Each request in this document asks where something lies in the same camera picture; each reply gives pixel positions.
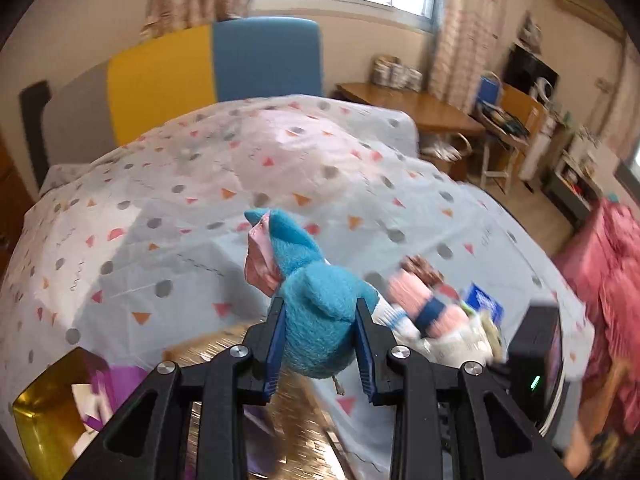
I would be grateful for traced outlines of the blue plush toy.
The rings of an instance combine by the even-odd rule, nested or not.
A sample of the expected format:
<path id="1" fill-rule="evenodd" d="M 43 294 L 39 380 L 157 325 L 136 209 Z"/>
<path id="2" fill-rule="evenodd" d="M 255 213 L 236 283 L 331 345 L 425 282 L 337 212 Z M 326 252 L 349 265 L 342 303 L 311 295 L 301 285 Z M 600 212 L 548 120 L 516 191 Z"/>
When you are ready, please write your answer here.
<path id="1" fill-rule="evenodd" d="M 330 378 L 355 357 L 350 342 L 357 301 L 373 311 L 381 299 L 366 281 L 326 260 L 320 247 L 279 209 L 244 212 L 250 224 L 244 278 L 285 305 L 286 365 L 295 373 Z"/>

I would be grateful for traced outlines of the gold metal tray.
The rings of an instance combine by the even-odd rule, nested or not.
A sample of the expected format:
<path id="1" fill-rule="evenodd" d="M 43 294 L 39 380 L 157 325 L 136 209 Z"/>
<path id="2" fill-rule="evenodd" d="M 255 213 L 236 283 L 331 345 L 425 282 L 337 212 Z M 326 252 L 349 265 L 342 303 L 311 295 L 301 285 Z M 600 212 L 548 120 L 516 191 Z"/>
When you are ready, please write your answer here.
<path id="1" fill-rule="evenodd" d="M 38 479 L 60 480 L 73 465 L 73 446 L 85 432 L 72 385 L 106 370 L 100 356 L 76 348 L 51 364 L 13 401 L 12 412 L 30 469 Z"/>

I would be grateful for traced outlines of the white knitted gloves bundle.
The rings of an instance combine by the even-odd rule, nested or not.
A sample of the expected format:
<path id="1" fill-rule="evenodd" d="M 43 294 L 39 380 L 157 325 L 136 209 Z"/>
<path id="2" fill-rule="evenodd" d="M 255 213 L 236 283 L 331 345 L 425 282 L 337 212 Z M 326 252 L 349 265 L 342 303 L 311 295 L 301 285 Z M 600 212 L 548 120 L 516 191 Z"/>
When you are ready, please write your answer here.
<path id="1" fill-rule="evenodd" d="M 424 338 L 416 350 L 432 363 L 459 368 L 465 362 L 480 365 L 502 363 L 506 356 L 503 341 L 486 311 L 470 317 L 470 322 L 437 339 Z"/>

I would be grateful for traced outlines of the blue Tempo tissue pack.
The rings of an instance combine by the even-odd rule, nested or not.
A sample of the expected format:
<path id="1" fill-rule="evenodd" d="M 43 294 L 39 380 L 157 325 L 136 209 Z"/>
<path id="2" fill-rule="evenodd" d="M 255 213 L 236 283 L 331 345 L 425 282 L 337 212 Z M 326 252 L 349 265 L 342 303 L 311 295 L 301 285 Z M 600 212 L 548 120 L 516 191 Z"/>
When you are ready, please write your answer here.
<path id="1" fill-rule="evenodd" d="M 477 284 L 471 285 L 465 303 L 476 312 L 486 312 L 495 326 L 501 325 L 504 315 L 503 306 Z"/>

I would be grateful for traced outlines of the purple gift box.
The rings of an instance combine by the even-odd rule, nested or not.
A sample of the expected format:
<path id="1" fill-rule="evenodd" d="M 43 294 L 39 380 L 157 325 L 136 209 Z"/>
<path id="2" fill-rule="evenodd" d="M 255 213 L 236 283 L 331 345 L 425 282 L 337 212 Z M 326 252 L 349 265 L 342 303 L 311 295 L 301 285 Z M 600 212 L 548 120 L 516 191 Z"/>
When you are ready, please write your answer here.
<path id="1" fill-rule="evenodd" d="M 82 358 L 88 377 L 72 385 L 76 408 L 88 434 L 100 431 L 148 372 L 138 366 L 108 365 L 90 354 Z"/>

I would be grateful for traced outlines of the white tote bag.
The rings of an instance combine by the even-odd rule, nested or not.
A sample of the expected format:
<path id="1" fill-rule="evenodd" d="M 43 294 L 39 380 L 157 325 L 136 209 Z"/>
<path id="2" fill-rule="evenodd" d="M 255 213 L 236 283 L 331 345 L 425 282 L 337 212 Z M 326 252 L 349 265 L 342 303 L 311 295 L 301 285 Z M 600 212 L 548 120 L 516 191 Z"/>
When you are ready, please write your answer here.
<path id="1" fill-rule="evenodd" d="M 420 148 L 420 155 L 441 170 L 454 166 L 471 153 L 471 143 L 460 132 L 435 133 Z"/>

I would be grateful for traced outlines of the white folding stool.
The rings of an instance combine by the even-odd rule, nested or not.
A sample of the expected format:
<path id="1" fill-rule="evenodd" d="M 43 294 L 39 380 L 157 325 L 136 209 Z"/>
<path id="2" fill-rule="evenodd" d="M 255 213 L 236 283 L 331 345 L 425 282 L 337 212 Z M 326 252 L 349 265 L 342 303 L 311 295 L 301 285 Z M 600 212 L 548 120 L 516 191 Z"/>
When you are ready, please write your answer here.
<path id="1" fill-rule="evenodd" d="M 501 191 L 508 195 L 511 191 L 513 173 L 518 156 L 529 146 L 529 131 L 512 114 L 501 107 L 480 101 L 475 109 L 475 119 L 484 127 L 486 136 L 483 144 L 482 170 L 480 170 L 480 188 L 484 190 L 489 179 L 502 180 Z M 499 145 L 509 155 L 506 166 L 501 170 L 491 170 L 490 151 Z"/>

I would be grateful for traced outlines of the wooden desk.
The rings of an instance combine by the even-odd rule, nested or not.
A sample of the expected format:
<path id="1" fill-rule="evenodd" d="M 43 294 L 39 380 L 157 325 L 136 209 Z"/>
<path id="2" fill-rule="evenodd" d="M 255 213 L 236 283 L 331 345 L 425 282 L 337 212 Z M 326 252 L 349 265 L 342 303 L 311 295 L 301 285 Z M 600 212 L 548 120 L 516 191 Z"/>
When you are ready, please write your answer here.
<path id="1" fill-rule="evenodd" d="M 465 136 L 482 136 L 485 133 L 485 128 L 471 116 L 426 92 L 397 90 L 364 82 L 338 84 L 336 90 L 349 101 L 407 114 L 422 134 L 458 132 Z"/>

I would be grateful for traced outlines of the pink ruffled fabric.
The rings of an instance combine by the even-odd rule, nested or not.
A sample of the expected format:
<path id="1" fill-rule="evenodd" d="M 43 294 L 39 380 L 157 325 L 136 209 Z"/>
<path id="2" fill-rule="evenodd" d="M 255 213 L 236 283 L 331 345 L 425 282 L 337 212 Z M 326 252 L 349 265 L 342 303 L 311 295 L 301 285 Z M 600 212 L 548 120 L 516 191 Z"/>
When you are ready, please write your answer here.
<path id="1" fill-rule="evenodd" d="M 633 434 L 639 429 L 639 221 L 628 206 L 605 198 L 553 261 L 594 329 L 585 380 L 604 379 L 616 360 L 629 365 L 617 400 L 623 428 Z"/>

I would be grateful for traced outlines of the boxes on desk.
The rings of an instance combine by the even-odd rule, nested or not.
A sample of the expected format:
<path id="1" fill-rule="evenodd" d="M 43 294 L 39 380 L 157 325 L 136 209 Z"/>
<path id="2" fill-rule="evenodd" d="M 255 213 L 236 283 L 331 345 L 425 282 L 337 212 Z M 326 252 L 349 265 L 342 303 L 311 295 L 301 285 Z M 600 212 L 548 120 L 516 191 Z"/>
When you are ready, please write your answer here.
<path id="1" fill-rule="evenodd" d="M 379 55 L 372 60 L 371 82 L 377 86 L 396 90 L 422 90 L 422 73 L 400 62 L 393 55 Z"/>

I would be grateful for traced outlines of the blue chair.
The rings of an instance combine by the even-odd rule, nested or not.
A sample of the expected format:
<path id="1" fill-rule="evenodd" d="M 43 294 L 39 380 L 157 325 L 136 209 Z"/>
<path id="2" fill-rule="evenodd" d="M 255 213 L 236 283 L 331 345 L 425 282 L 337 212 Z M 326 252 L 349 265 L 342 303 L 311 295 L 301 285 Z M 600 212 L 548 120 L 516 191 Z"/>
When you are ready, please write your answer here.
<path id="1" fill-rule="evenodd" d="M 491 70 L 484 70 L 480 75 L 474 108 L 481 105 L 498 106 L 502 95 L 502 81 Z"/>

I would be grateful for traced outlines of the grey yellow blue sofa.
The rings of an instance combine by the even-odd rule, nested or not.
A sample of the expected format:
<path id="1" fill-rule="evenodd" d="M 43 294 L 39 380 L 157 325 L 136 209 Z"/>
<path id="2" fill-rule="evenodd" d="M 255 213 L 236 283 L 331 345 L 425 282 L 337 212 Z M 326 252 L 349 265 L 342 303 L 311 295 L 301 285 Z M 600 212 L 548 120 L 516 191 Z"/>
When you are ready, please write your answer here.
<path id="1" fill-rule="evenodd" d="M 138 44 L 80 74 L 43 107 L 47 161 L 85 164 L 168 120 L 218 103 L 321 96 L 320 26 L 239 18 Z"/>

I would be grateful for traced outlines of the black television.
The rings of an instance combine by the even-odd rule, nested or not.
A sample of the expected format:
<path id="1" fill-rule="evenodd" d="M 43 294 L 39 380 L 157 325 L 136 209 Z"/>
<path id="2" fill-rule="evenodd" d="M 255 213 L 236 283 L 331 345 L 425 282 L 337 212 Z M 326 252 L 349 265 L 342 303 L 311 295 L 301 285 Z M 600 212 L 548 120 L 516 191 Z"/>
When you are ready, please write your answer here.
<path id="1" fill-rule="evenodd" d="M 559 74 L 538 56 L 519 44 L 512 44 L 502 73 L 504 84 L 547 105 L 553 99 L 559 80 Z"/>

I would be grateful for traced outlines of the right beige curtain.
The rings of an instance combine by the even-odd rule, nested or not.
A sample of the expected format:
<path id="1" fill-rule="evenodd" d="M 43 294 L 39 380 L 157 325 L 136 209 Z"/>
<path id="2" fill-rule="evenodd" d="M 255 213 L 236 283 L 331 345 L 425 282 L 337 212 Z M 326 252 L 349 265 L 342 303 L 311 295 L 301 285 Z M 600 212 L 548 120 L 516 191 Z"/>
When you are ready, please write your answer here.
<path id="1" fill-rule="evenodd" d="M 465 114 L 495 49 L 500 6 L 500 0 L 442 0 L 436 14 L 427 91 Z"/>

